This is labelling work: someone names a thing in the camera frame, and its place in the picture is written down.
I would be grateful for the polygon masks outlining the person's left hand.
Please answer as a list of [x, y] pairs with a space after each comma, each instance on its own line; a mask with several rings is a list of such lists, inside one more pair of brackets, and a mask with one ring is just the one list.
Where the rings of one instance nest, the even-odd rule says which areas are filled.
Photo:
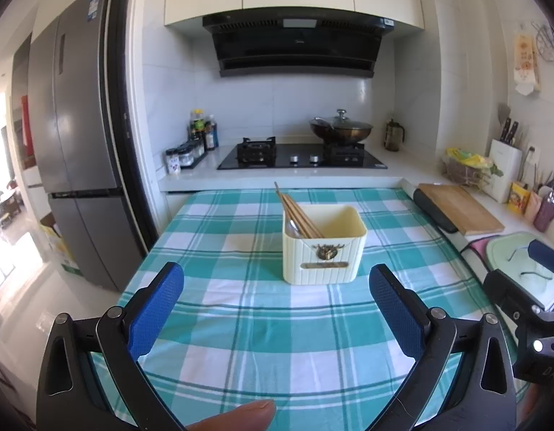
[[248, 403], [188, 425], [193, 431], [266, 431], [276, 413], [272, 400]]

